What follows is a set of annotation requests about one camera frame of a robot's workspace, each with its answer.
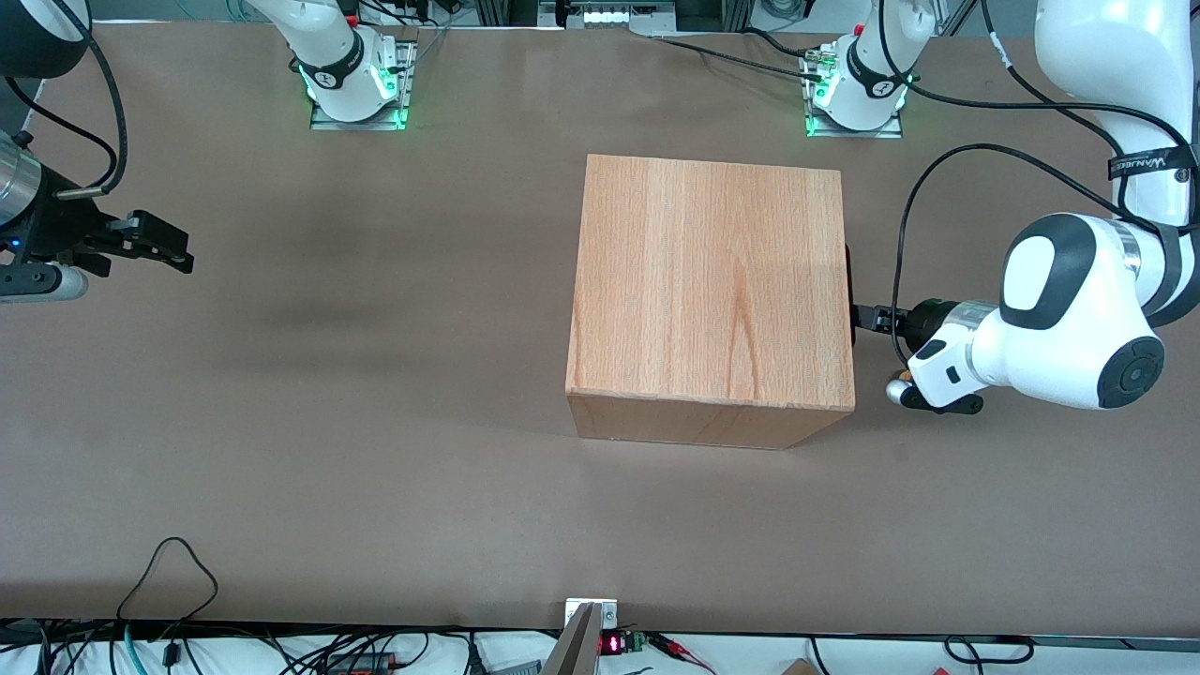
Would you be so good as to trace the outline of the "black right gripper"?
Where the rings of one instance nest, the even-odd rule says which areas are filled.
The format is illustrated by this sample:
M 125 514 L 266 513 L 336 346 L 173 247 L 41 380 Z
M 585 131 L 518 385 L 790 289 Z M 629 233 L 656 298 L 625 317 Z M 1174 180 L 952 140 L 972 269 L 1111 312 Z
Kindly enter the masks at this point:
M 125 219 L 122 240 L 110 225 L 116 217 L 98 210 L 90 198 L 60 201 L 56 192 L 76 189 L 65 178 L 44 178 L 34 201 L 16 219 L 2 226 L 2 251 L 12 252 L 16 263 L 65 262 L 106 277 L 109 265 L 103 253 L 126 259 L 149 259 L 190 275 L 194 256 L 167 247 L 188 247 L 188 234 L 150 211 L 131 211 Z

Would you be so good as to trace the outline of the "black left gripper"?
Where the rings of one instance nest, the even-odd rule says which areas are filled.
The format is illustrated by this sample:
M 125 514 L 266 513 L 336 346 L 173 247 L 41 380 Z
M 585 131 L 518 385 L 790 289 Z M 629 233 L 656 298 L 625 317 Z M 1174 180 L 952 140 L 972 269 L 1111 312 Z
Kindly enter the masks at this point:
M 882 331 L 889 335 L 901 335 L 904 340 L 930 340 L 943 324 L 949 313 L 949 300 L 930 298 L 916 307 L 904 310 L 882 310 L 881 305 L 857 305 L 854 307 L 854 325 L 866 331 Z

